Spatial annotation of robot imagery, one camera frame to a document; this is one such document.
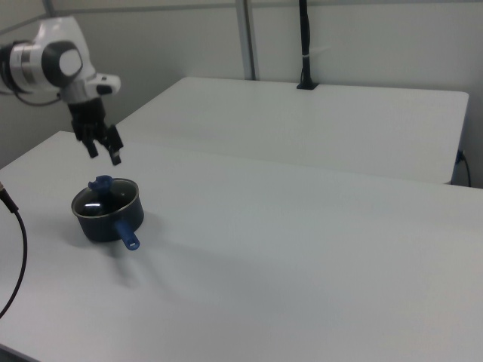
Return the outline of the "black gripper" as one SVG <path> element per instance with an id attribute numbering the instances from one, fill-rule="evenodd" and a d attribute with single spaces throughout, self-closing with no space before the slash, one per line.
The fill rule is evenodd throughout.
<path id="1" fill-rule="evenodd" d="M 122 162 L 120 150 L 124 145 L 116 126 L 106 127 L 104 122 L 106 112 L 102 99 L 96 97 L 83 103 L 69 103 L 68 108 L 72 116 L 75 137 L 85 146 L 90 158 L 98 156 L 92 129 L 101 133 L 100 144 L 108 151 L 112 164 L 114 166 L 120 164 Z"/>

